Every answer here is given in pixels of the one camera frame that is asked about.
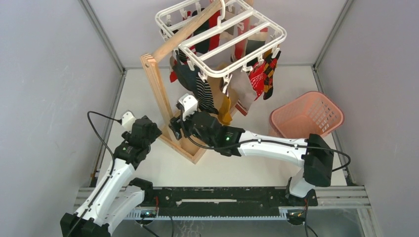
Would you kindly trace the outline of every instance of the grey wall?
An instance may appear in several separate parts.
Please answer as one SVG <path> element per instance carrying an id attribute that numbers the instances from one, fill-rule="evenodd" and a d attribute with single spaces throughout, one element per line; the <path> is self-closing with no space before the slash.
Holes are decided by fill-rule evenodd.
<path id="1" fill-rule="evenodd" d="M 120 73 L 75 0 L 1 1 L 0 29 L 1 235 L 57 237 Z"/>
<path id="2" fill-rule="evenodd" d="M 206 6 L 210 0 L 201 0 Z M 162 43 L 154 20 L 157 12 L 182 0 L 90 0 L 100 22 L 125 67 L 141 66 L 139 56 L 152 53 Z M 255 0 L 256 10 L 283 26 L 280 64 L 313 64 L 345 0 Z M 172 21 L 180 21 L 173 14 Z M 229 60 L 229 51 L 221 60 Z M 212 58 L 209 65 L 218 65 Z M 168 60 L 160 65 L 168 66 Z"/>
<path id="3" fill-rule="evenodd" d="M 356 0 L 320 67 L 385 237 L 418 235 L 419 2 Z"/>

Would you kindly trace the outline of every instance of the yellow sock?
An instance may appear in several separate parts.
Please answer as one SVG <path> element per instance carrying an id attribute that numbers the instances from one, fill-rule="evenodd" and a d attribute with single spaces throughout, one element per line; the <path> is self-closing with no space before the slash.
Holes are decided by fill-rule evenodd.
<path id="1" fill-rule="evenodd" d="M 230 122 L 233 120 L 230 114 L 230 106 L 230 98 L 224 95 L 223 103 L 221 104 L 221 108 L 218 110 L 218 120 L 223 125 L 230 125 Z"/>

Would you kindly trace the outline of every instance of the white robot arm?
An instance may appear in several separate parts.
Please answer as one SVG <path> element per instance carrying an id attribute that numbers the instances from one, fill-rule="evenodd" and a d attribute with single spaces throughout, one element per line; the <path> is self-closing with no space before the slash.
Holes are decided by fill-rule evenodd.
<path id="1" fill-rule="evenodd" d="M 267 157 L 301 167 L 289 180 L 287 198 L 304 199 L 313 188 L 330 186 L 333 152 L 320 136 L 311 134 L 308 139 L 285 139 L 223 126 L 207 112 L 198 112 L 198 101 L 189 94 L 180 98 L 177 105 L 181 115 L 173 118 L 169 125 L 177 139 L 183 131 L 186 137 L 193 135 L 206 143 L 208 147 L 204 148 L 224 156 Z M 122 185 L 146 158 L 151 143 L 162 132 L 146 116 L 137 119 L 129 111 L 124 113 L 121 124 L 126 129 L 124 142 L 115 149 L 113 162 L 92 194 L 74 214 L 66 213 L 61 219 L 64 237 L 110 237 L 132 209 L 145 199 L 150 201 L 147 194 L 152 193 L 153 184 L 135 178 L 123 197 L 114 202 Z"/>
<path id="2" fill-rule="evenodd" d="M 207 149 L 225 156 L 259 156 L 291 162 L 302 168 L 287 186 L 294 197 L 304 198 L 315 187 L 330 186 L 334 154 L 319 135 L 286 139 L 223 126 L 207 112 L 198 112 L 198 101 L 189 94 L 181 97 L 177 106 L 181 115 L 173 118 L 169 126 L 177 139 L 181 138 L 182 130 L 186 137 L 193 135 L 209 145 Z"/>
<path id="3" fill-rule="evenodd" d="M 162 132 L 146 116 L 136 119 L 129 111 L 124 113 L 121 123 L 126 129 L 125 140 L 115 149 L 106 174 L 87 200 L 74 214 L 64 214 L 60 222 L 64 237 L 110 237 L 132 209 L 144 199 L 150 199 L 147 192 L 153 184 L 135 178 L 115 201 L 124 183 L 150 152 L 151 143 Z"/>

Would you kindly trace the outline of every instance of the plastic basket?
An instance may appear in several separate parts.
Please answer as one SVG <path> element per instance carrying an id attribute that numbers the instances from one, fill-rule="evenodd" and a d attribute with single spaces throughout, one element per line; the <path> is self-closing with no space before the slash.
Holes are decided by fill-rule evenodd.
<path id="1" fill-rule="evenodd" d="M 271 113 L 269 135 L 308 138 L 315 133 L 325 137 L 343 121 L 343 112 L 336 104 L 324 94 L 310 91 Z"/>

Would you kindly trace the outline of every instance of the white floor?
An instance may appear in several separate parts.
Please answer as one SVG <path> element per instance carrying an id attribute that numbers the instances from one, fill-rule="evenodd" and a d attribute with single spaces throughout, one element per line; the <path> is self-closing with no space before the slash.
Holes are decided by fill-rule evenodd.
<path id="1" fill-rule="evenodd" d="M 177 99 L 186 91 L 178 82 L 169 82 L 168 69 L 161 69 L 161 73 L 163 78 L 167 78 L 166 90 L 174 108 Z M 273 96 L 266 101 L 262 98 L 257 100 L 246 117 L 237 112 L 231 125 L 267 135 L 270 113 L 312 90 L 317 90 L 317 86 L 309 66 L 279 67 L 274 76 Z M 127 72 L 117 116 L 126 110 L 131 110 L 137 118 L 147 115 L 159 125 L 163 122 L 142 69 Z M 123 132 L 123 128 L 114 123 L 108 142 L 112 150 L 122 142 Z M 325 140 L 331 148 L 335 148 L 331 135 Z M 101 170 L 105 171 L 110 161 L 111 156 L 106 154 Z M 335 155 L 334 168 L 338 166 L 340 161 Z M 155 187 L 286 186 L 289 177 L 295 175 L 298 170 L 298 167 L 279 160 L 262 157 L 223 157 L 214 151 L 206 151 L 200 161 L 193 164 L 158 139 L 152 144 L 151 152 L 135 171 L 134 177 L 149 180 Z M 341 170 L 333 173 L 332 185 L 346 185 Z"/>

